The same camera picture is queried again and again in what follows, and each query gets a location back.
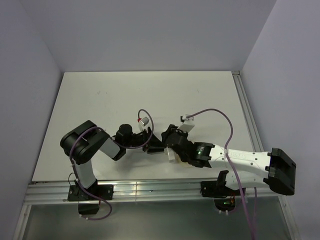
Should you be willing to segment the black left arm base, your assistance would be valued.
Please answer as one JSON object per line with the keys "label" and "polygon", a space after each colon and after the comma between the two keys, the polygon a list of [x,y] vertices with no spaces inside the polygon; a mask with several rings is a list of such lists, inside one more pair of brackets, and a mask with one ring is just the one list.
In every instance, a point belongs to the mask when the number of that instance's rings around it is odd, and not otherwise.
{"label": "black left arm base", "polygon": [[68,202],[84,202],[95,201],[96,197],[103,200],[112,200],[114,193],[114,186],[112,184],[98,184],[93,189],[86,189],[83,191],[78,185],[71,185],[67,196]]}

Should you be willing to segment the white USB charger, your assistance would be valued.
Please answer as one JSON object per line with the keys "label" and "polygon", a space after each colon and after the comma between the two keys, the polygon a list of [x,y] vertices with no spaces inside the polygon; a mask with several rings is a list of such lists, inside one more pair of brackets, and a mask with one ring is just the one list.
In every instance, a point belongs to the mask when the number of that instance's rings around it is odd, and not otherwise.
{"label": "white USB charger", "polygon": [[176,161],[176,154],[171,148],[166,148],[166,155],[169,163],[174,163]]}

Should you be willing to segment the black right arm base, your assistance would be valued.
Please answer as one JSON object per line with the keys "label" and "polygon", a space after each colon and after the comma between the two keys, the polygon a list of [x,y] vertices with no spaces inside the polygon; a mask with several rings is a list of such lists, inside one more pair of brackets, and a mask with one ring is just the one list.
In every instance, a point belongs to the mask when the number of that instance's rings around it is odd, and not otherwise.
{"label": "black right arm base", "polygon": [[230,196],[240,196],[240,189],[233,190],[226,186],[226,181],[201,181],[200,194],[207,198],[226,198]]}

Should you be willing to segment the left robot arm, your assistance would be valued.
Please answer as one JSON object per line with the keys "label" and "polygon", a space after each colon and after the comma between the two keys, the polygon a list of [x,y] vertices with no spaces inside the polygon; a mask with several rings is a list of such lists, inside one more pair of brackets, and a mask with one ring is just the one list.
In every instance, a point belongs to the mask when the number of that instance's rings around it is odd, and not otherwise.
{"label": "left robot arm", "polygon": [[75,185],[86,200],[101,196],[101,188],[92,167],[92,158],[98,151],[118,161],[131,149],[142,149],[147,154],[162,153],[165,150],[164,144],[153,134],[151,127],[133,133],[131,125],[122,124],[115,136],[110,136],[90,120],[63,136],[60,147],[70,158],[76,177]]}

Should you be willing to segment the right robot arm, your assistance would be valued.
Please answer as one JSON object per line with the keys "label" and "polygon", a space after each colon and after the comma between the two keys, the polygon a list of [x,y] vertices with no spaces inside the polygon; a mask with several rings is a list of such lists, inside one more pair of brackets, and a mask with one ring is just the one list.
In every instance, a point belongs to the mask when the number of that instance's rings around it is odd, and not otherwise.
{"label": "right robot arm", "polygon": [[207,142],[188,140],[188,132],[169,125],[161,133],[162,143],[183,163],[196,168],[221,168],[216,189],[222,195],[243,188],[269,188],[292,196],[295,194],[296,163],[280,148],[267,152],[228,149]]}

